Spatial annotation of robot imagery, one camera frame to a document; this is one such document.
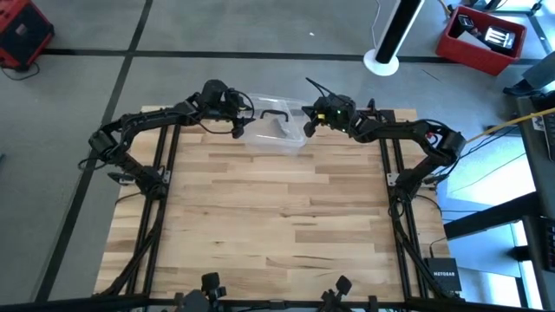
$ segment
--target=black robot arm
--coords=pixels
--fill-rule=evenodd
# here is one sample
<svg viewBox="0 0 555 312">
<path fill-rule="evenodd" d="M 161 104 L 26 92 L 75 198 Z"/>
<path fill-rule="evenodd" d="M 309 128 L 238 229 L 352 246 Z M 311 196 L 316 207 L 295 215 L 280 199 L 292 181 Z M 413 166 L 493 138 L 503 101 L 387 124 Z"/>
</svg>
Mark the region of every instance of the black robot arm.
<svg viewBox="0 0 555 312">
<path fill-rule="evenodd" d="M 427 157 L 418 166 L 399 173 L 395 191 L 412 198 L 421 182 L 440 166 L 451 166 L 459 158 L 466 141 L 451 128 L 428 120 L 412 122 L 381 121 L 380 113 L 373 106 L 356 110 L 356 104 L 345 95 L 321 96 L 311 107 L 303 107 L 310 122 L 304 126 L 304 133 L 311 137 L 316 126 L 328 126 L 343 131 L 360 143 L 370 143 L 379 139 L 412 140 Z M 430 137 L 440 138 L 434 146 Z"/>
<path fill-rule="evenodd" d="M 195 93 L 174 107 L 121 116 L 94 132 L 88 143 L 99 160 L 118 166 L 128 177 L 134 179 L 142 194 L 159 199 L 167 194 L 167 183 L 158 168 L 143 166 L 127 153 L 134 137 L 142 131 L 164 126 L 189 127 L 201 125 L 202 120 L 225 120 L 233 125 L 228 133 L 237 139 L 243 134 L 244 127 L 254 120 L 238 117 L 241 111 L 254 109 L 245 105 L 241 94 L 228 88 L 222 81 L 207 81 L 202 93 Z M 115 133 L 120 134 L 119 140 L 115 138 Z"/>
</svg>

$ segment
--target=red bin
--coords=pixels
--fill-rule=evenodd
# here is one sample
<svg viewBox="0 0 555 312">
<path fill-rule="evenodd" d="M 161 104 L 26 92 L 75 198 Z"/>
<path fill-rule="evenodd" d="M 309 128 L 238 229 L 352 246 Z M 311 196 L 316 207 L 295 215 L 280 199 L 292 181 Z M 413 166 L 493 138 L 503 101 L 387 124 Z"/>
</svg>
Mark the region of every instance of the red bin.
<svg viewBox="0 0 555 312">
<path fill-rule="evenodd" d="M 450 36 L 449 32 L 459 14 L 469 16 L 473 20 L 474 26 L 480 32 L 484 32 L 489 26 L 496 26 L 513 32 L 515 34 L 515 42 L 511 55 L 503 55 L 490 49 L 483 49 Z M 449 24 L 441 35 L 440 43 L 435 53 L 451 61 L 465 64 L 490 75 L 499 75 L 503 69 L 520 58 L 525 38 L 526 27 L 523 25 L 508 22 L 487 13 L 460 6 L 451 15 L 451 20 L 449 20 Z"/>
</svg>

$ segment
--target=wooden tabletop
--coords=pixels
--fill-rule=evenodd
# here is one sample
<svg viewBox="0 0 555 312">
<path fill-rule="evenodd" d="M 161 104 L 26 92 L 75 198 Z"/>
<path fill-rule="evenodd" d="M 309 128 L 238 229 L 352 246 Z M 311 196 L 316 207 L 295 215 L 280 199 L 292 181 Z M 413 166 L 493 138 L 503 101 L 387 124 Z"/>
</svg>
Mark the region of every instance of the wooden tabletop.
<svg viewBox="0 0 555 312">
<path fill-rule="evenodd" d="M 397 109 L 395 114 L 398 120 L 416 118 L 415 110 Z M 229 128 L 222 122 L 206 126 Z M 131 154 L 152 164 L 159 133 L 138 135 Z M 402 152 L 406 167 L 424 157 L 410 141 L 402 141 Z M 122 187 L 120 197 L 133 192 L 135 186 Z M 435 199 L 430 191 L 420 194 Z M 95 292 L 104 290 L 133 255 L 143 203 L 136 196 L 115 207 Z M 429 244 L 445 236 L 441 216 L 421 198 L 413 206 L 427 256 Z M 345 275 L 353 283 L 345 301 L 366 301 L 369 295 L 403 301 L 387 210 L 378 142 L 362 145 L 319 127 L 300 154 L 291 157 L 253 151 L 231 135 L 183 127 L 152 297 L 199 289 L 203 274 L 218 272 L 227 299 L 318 301 Z M 448 255 L 445 241 L 434 244 L 434 253 Z M 414 265 L 407 259 L 417 296 Z M 141 270 L 138 291 L 143 275 Z"/>
</svg>

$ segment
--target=desk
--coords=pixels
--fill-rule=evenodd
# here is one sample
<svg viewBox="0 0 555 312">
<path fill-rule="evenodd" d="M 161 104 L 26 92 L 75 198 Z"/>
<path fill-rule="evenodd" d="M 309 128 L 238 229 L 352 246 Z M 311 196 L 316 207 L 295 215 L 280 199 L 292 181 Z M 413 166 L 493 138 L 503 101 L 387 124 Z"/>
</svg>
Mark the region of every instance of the desk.
<svg viewBox="0 0 555 312">
<path fill-rule="evenodd" d="M 520 115 L 534 113 L 527 98 L 518 99 Z M 513 199 L 485 211 L 474 213 L 445 225 L 449 239 L 474 234 L 489 228 L 523 220 L 528 242 L 529 260 L 532 260 L 544 309 L 555 309 L 555 273 L 543 269 L 542 249 L 537 217 L 555 218 L 555 163 L 549 160 L 545 135 L 532 127 L 531 121 L 520 124 L 520 132 L 530 163 L 536 191 Z"/>
<path fill-rule="evenodd" d="M 395 115 L 416 118 L 415 110 Z M 131 154 L 152 163 L 158 135 L 138 135 Z M 389 149 L 393 157 L 391 142 Z M 406 167 L 423 158 L 411 141 L 402 142 L 402 152 Z M 345 275 L 353 283 L 346 301 L 365 302 L 369 295 L 379 302 L 404 301 L 378 142 L 361 145 L 319 127 L 297 157 L 287 157 L 187 127 L 172 175 L 151 297 L 198 289 L 201 275 L 217 271 L 227 287 L 225 299 L 320 301 Z M 136 191 L 122 187 L 120 197 Z M 104 290 L 132 256 L 143 201 L 133 197 L 115 207 L 95 291 Z M 413 207 L 421 250 L 428 253 L 431 242 L 445 237 L 441 216 L 420 198 Z M 447 244 L 434 244 L 434 253 L 448 257 Z M 417 296 L 415 268 L 407 259 Z"/>
</svg>

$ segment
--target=red toolbox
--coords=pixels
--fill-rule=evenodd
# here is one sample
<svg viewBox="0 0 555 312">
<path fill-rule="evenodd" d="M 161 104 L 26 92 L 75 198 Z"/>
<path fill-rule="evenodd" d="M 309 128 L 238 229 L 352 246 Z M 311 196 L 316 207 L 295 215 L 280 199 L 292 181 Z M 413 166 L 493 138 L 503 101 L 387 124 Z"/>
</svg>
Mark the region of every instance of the red toolbox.
<svg viewBox="0 0 555 312">
<path fill-rule="evenodd" d="M 0 66 L 24 71 L 54 35 L 54 27 L 30 0 L 0 0 Z"/>
<path fill-rule="evenodd" d="M 497 26 L 515 33 L 515 43 L 511 55 L 503 55 L 490 49 L 483 49 L 450 36 L 451 28 L 459 14 L 469 16 L 473 20 L 474 26 L 480 31 L 487 29 L 489 26 Z M 451 20 L 441 35 L 440 43 L 435 53 L 490 75 L 499 75 L 503 69 L 520 58 L 525 38 L 526 27 L 523 25 L 460 6 L 451 15 Z"/>
</svg>

